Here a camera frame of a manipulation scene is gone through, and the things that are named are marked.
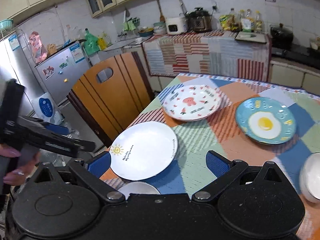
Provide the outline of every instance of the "blue and white label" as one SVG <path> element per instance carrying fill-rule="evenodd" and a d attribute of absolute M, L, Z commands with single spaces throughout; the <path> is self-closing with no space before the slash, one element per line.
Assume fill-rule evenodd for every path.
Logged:
<path fill-rule="evenodd" d="M 70 47 L 71 55 L 73 56 L 73 59 L 76 63 L 84 59 L 84 55 L 82 53 L 82 49 L 80 47 L 80 44 L 77 43 Z"/>
<path fill-rule="evenodd" d="M 18 37 L 17 35 L 13 35 L 9 38 L 9 43 L 11 46 L 12 51 L 16 50 L 17 48 L 20 47 L 19 41 L 18 41 Z"/>
<path fill-rule="evenodd" d="M 39 98 L 39 106 L 40 106 L 41 112 L 46 117 L 51 117 L 53 115 L 53 107 L 48 98 Z"/>

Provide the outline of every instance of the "egg white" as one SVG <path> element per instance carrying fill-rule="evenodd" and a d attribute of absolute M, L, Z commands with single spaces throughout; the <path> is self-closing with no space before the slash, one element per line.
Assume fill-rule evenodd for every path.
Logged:
<path fill-rule="evenodd" d="M 272 128 L 269 130 L 263 129 L 259 126 L 259 120 L 265 117 L 269 119 L 272 123 Z M 274 115 L 270 112 L 256 112 L 249 117 L 249 127 L 250 130 L 258 137 L 264 139 L 273 139 L 279 136 L 281 133 L 281 124 L 280 122 L 274 117 Z"/>

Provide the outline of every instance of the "tablecloth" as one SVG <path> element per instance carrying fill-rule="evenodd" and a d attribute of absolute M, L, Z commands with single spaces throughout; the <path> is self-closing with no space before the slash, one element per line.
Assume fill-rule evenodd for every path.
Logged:
<path fill-rule="evenodd" d="M 156 35 L 143 42 L 151 75 L 180 72 L 214 74 L 258 81 L 268 78 L 271 42 L 235 40 L 236 33 L 212 31 Z"/>
<path fill-rule="evenodd" d="M 162 110 L 165 97 L 176 88 L 191 84 L 219 87 L 223 92 L 220 109 L 207 119 L 196 122 L 172 119 Z M 275 99 L 292 111 L 297 122 L 297 133 L 289 142 L 278 146 L 261 145 L 247 138 L 236 125 L 237 106 L 248 98 L 259 96 Z M 320 206 L 308 202 L 299 187 L 299 172 L 303 163 L 311 153 L 320 152 L 320 97 L 304 90 L 252 80 L 181 73 L 131 125 L 147 121 L 166 123 L 176 133 L 179 142 L 177 155 L 169 167 L 157 176 L 144 180 L 161 194 L 186 192 L 191 196 L 215 180 L 216 176 L 208 168 L 209 150 L 229 160 L 242 159 L 255 166 L 272 160 L 282 169 L 305 205 L 306 215 L 298 236 L 303 240 L 320 240 Z M 100 179 L 115 189 L 129 182 L 119 178 L 111 169 Z"/>

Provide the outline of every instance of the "pink bag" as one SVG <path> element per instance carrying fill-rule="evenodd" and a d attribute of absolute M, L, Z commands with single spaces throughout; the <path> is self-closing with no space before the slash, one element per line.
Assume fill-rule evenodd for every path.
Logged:
<path fill-rule="evenodd" d="M 37 64 L 47 58 L 48 52 L 40 40 L 40 35 L 37 32 L 32 32 L 29 36 L 29 43 L 32 48 L 33 59 Z"/>

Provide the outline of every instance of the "blue plate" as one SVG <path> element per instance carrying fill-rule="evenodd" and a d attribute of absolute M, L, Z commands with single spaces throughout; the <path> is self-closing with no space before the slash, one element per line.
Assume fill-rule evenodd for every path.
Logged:
<path fill-rule="evenodd" d="M 281 144 L 295 134 L 297 123 L 291 111 L 270 98 L 249 98 L 236 110 L 236 122 L 250 138 L 265 144 Z"/>

